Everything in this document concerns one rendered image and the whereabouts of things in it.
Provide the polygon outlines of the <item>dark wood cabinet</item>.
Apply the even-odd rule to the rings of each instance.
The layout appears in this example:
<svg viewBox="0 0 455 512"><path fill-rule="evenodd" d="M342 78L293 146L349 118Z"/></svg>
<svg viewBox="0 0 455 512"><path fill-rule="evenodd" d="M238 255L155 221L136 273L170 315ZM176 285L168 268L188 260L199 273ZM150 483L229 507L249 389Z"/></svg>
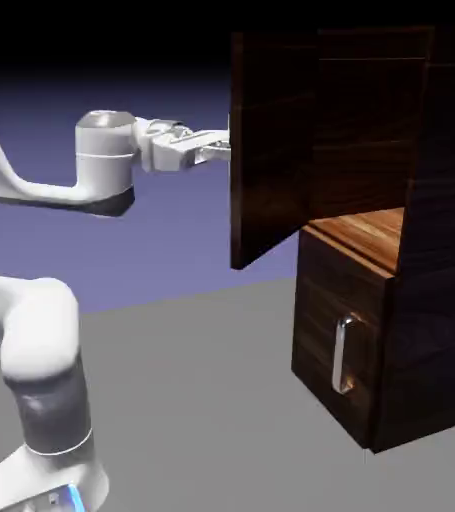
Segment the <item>dark wood cabinet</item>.
<svg viewBox="0 0 455 512"><path fill-rule="evenodd" d="M455 25L433 29L423 84L405 204L305 226L394 275L373 453L455 426Z"/></svg>

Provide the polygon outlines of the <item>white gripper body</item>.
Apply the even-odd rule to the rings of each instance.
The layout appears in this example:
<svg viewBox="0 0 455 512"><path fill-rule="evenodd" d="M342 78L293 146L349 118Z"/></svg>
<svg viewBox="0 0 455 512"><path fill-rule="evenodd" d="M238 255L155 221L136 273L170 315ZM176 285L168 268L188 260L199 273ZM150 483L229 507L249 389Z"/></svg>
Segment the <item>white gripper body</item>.
<svg viewBox="0 0 455 512"><path fill-rule="evenodd" d="M201 156L204 148L215 141L228 141L228 130L172 131L152 141L152 162L156 171L184 171L205 163Z"/></svg>

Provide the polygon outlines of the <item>dark wood cabinet door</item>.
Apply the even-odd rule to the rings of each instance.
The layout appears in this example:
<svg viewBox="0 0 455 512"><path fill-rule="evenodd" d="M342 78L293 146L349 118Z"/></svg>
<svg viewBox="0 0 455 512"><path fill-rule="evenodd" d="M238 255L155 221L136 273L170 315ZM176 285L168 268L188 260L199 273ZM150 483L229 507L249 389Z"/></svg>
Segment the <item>dark wood cabinet door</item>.
<svg viewBox="0 0 455 512"><path fill-rule="evenodd" d="M310 215L318 34L231 36L230 261L241 270Z"/></svg>

